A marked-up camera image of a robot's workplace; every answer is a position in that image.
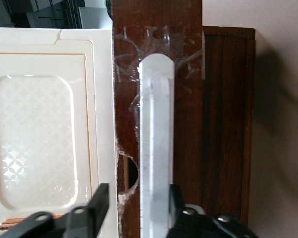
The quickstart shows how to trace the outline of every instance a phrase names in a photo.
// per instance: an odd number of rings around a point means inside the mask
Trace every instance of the embossed pattern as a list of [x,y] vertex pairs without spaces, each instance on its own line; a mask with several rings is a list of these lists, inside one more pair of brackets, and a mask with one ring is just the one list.
[[0,199],[5,206],[53,208],[76,201],[71,103],[72,93],[59,77],[0,78]]

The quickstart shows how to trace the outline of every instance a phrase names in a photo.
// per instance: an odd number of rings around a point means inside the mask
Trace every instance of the white metal strip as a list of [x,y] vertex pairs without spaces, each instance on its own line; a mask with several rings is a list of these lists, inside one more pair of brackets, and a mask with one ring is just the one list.
[[163,238],[173,167],[174,63],[152,54],[139,71],[141,238]]

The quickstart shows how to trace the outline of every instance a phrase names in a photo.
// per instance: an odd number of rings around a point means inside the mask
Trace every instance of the white wall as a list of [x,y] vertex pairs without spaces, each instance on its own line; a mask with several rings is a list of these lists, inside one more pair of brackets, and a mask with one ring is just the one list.
[[298,237],[298,0],[203,0],[203,25],[256,29],[249,225]]

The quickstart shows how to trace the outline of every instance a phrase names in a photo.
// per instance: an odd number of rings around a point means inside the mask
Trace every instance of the copper strip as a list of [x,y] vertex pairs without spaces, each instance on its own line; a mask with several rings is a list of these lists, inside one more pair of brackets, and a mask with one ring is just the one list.
[[[53,219],[57,219],[59,217],[61,217],[62,215],[55,215],[53,216]],[[5,222],[2,222],[0,224],[0,230],[1,231],[7,231],[9,230],[11,227],[15,226],[16,224],[18,224],[19,222],[22,222],[25,218],[11,218],[11,219],[7,219]]]

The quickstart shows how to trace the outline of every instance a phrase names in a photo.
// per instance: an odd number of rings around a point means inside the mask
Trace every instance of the dark wooden board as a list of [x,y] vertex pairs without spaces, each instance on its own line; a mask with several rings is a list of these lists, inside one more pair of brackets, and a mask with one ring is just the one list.
[[[174,183],[180,185],[186,203],[201,205],[209,215],[229,212],[246,222],[254,30],[204,27],[202,80],[202,55],[189,60],[202,47],[201,5],[195,0],[114,0],[118,153],[139,164],[137,67],[146,55],[164,53],[177,62]],[[171,37],[168,49],[162,44],[166,33]],[[185,61],[182,67],[179,59]],[[123,164],[118,163],[118,171],[122,171]],[[122,178],[118,183],[121,191]],[[139,215],[137,181],[130,190],[119,193],[122,238],[139,237]]]
[[[202,48],[202,1],[201,0],[113,0],[113,44],[115,64],[115,116],[117,147],[121,155],[139,164],[137,143],[137,67],[141,59],[152,53],[163,53],[173,60],[183,59]],[[195,133],[188,123],[201,121],[202,111],[195,115],[194,108],[201,107],[201,54],[180,67],[176,73],[175,110],[182,116],[176,126]],[[195,73],[190,75],[190,68]],[[186,138],[178,143],[195,156],[200,141],[187,143]],[[118,178],[119,189],[122,178]],[[139,184],[119,193],[120,237],[140,236]]]
[[227,212],[247,223],[255,30],[204,27],[204,34],[202,120],[192,124],[202,125],[201,150],[198,158],[174,154],[174,183],[186,203],[202,206],[210,216]]

